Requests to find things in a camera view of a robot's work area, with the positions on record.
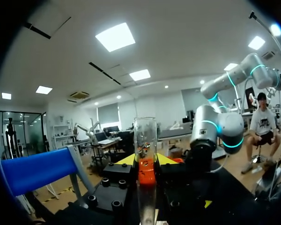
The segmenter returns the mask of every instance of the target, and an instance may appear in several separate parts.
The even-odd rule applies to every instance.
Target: sneaker
[[[242,174],[245,174],[245,173],[247,173],[247,172],[249,172],[251,169],[253,169],[253,165],[252,165],[252,163],[247,163],[244,167],[243,167],[243,169],[242,169]]]

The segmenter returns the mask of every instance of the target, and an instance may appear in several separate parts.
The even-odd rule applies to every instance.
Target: ceiling light
[[[52,90],[52,88],[47,88],[44,86],[39,86],[36,93],[47,95]]]
[[[262,45],[265,43],[265,40],[263,40],[261,37],[256,36],[250,43],[249,47],[258,50],[259,48],[262,47]]]
[[[147,79],[147,78],[151,77],[150,73],[147,69],[137,71],[137,72],[131,73],[129,75],[132,77],[132,79],[134,81],[139,81],[139,80],[143,80],[143,79]]]
[[[225,67],[225,71],[229,71],[229,70],[232,70],[234,67],[236,67],[238,64],[236,64],[236,63],[230,63],[229,65],[227,65],[226,67]]]
[[[8,93],[2,93],[2,98],[3,98],[3,99],[8,99],[8,100],[11,100],[11,94],[8,94]]]
[[[109,52],[135,43],[127,23],[109,28],[96,35],[96,38]]]
[[[281,35],[281,28],[279,25],[277,24],[273,24],[271,27],[270,27],[270,30],[272,32],[272,34],[274,36],[280,36]]]

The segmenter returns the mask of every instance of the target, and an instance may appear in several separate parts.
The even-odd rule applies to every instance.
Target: robotic arm
[[[218,92],[235,87],[246,79],[253,79],[258,89],[272,87],[281,90],[281,74],[276,69],[267,68],[260,57],[251,53],[235,68],[220,77],[207,82],[201,93],[210,105],[202,105],[196,111],[192,130],[192,150],[216,149],[217,137],[223,140],[224,149],[229,154],[237,153],[244,140],[244,120],[236,112],[227,112],[218,97]]]
[[[258,89],[274,87],[276,90],[281,90],[281,76],[278,71],[267,68],[256,53],[251,53],[238,66],[205,83],[201,93],[218,113],[226,113],[227,109],[219,99],[218,92],[235,87],[247,78],[252,78]]]
[[[80,125],[79,123],[75,123],[75,125],[74,125],[74,135],[75,135],[75,137],[77,137],[77,135],[78,135],[78,129],[77,128],[79,128],[79,129],[85,131],[86,136],[88,136],[90,138],[92,144],[97,144],[98,141],[97,141],[94,133],[95,133],[95,128],[98,125],[100,126],[100,122],[98,121],[93,125],[93,120],[91,119],[91,124],[92,124],[91,128],[86,128],[86,127]]]

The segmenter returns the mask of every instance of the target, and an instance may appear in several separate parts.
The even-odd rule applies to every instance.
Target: white t-shirt
[[[253,112],[250,130],[254,130],[258,135],[265,135],[271,129],[276,128],[275,115],[266,108],[263,112],[260,108]]]

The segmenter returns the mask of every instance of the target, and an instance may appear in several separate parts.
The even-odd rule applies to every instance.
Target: yellow-black warning tape
[[[72,188],[73,188],[72,186],[71,186],[71,187],[68,187],[68,188],[62,190],[62,191],[61,191],[60,193],[58,193],[57,195],[61,195],[62,193],[65,193],[65,192],[67,192],[67,191],[71,191]],[[53,197],[49,198],[48,200],[46,200],[46,201],[44,201],[44,202],[42,202],[42,203],[47,203],[48,201],[51,201],[52,199],[56,199],[56,197],[53,196]]]

